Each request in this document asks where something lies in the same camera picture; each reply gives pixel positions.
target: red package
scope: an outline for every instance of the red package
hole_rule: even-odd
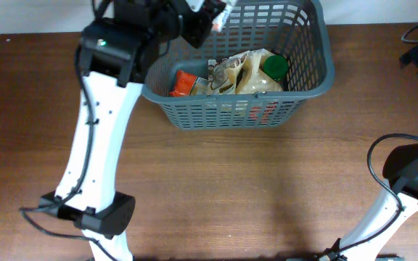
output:
[[[208,80],[189,74],[182,70],[177,71],[176,82],[170,95],[173,97],[206,94]]]

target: wooden table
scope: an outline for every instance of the wooden table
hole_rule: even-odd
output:
[[[398,64],[410,48],[399,38],[411,26],[329,26],[335,84],[278,128],[180,131],[141,98],[117,174],[118,191],[137,201],[127,228],[131,251],[160,259],[292,257],[344,236],[380,190],[366,166],[370,144],[386,133],[418,135],[416,70]],[[67,164],[78,113],[78,37],[0,36],[0,260],[91,256],[86,242],[45,236],[17,212],[56,189]],[[399,144],[406,142],[376,150],[378,171]],[[418,260],[418,213],[382,252]]]

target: black bracket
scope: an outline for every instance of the black bracket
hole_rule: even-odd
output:
[[[159,45],[149,39],[148,33],[116,25],[104,18],[95,20],[81,34],[79,65],[82,71],[96,71],[117,78],[117,85],[125,87],[130,81],[142,82],[147,67],[140,67],[137,57],[140,48],[152,49],[148,57],[155,61]]]
[[[396,147],[386,159],[383,177],[396,194],[404,192],[418,199],[418,144]]]
[[[317,261],[322,260],[330,260],[330,261],[348,261],[348,258],[341,255],[339,253],[340,251],[340,240],[337,239],[337,241],[333,244],[332,248],[325,249],[323,254],[320,254],[319,256],[316,256]]]
[[[59,197],[54,197],[55,191],[49,192],[40,198],[39,206],[56,204]],[[62,205],[50,209],[47,214],[63,220],[73,221],[73,225],[79,229],[88,229],[103,234],[107,239],[118,236],[124,232],[130,223],[135,210],[135,198],[120,192],[115,192],[112,204],[101,212],[96,213],[94,208],[87,207],[80,211]]]

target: gray plastic basket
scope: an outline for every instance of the gray plastic basket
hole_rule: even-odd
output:
[[[208,59],[260,48],[287,59],[290,70],[284,91],[168,96],[178,69],[207,78]],[[226,28],[213,33],[202,48],[193,49],[181,38],[173,41],[170,51],[149,70],[143,95],[182,129],[269,127],[284,123],[306,99],[330,89],[334,77],[318,0],[239,0]]]

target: green lid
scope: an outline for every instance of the green lid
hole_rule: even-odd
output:
[[[288,62],[282,56],[273,55],[264,62],[263,71],[276,82],[280,82],[288,72]]]

